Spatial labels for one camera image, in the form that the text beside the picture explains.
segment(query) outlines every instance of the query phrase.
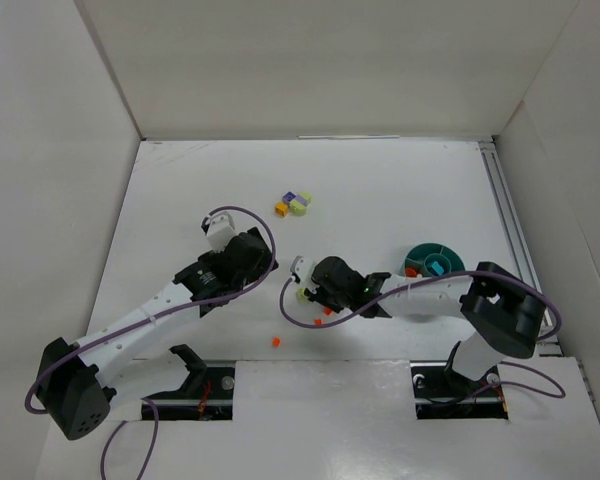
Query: white table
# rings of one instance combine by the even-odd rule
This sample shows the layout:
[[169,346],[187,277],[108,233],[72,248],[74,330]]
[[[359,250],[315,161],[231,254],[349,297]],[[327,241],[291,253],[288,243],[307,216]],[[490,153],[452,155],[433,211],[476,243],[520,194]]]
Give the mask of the white table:
[[[313,194],[305,217],[273,213],[288,190]],[[446,359],[471,334],[467,322],[356,319],[305,331],[277,310],[296,255],[337,255],[363,274],[398,272],[412,246],[437,242],[468,268],[491,260],[514,271],[476,143],[144,142],[89,332],[141,304],[206,251],[199,224],[220,205],[265,218],[280,268],[251,294],[146,353],[187,343],[203,359],[247,360],[237,367],[234,420],[161,424],[147,479],[600,478],[600,427],[573,360],[534,360],[565,383],[566,400],[508,390],[509,422],[418,421],[408,360]],[[236,223],[241,230],[254,224],[240,216]],[[308,322],[319,313],[293,295],[288,303]],[[274,336],[279,348],[271,346]],[[99,451],[115,423],[79,442],[52,425],[37,478],[98,478]],[[111,479],[135,478],[151,428],[134,423],[114,442]]]

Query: purple block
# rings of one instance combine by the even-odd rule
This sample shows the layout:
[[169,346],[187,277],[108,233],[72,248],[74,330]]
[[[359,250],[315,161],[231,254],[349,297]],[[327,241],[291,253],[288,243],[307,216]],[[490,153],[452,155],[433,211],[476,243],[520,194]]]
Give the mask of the purple block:
[[305,207],[307,206],[307,200],[302,195],[297,195],[296,198],[294,198],[294,200],[298,200]]
[[295,193],[293,193],[293,192],[287,192],[282,197],[282,203],[284,203],[285,205],[289,205],[291,203],[291,200],[293,200],[294,198],[296,198],[296,194]]

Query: white wall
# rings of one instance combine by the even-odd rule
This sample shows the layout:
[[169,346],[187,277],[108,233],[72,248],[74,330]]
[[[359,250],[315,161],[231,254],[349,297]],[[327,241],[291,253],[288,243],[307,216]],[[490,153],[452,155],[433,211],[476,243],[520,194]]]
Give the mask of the white wall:
[[42,348],[86,325],[138,135],[71,0],[0,0],[0,478],[32,478]]
[[600,0],[581,0],[498,141],[560,340],[600,417]]
[[79,0],[142,134],[500,133],[577,0]]

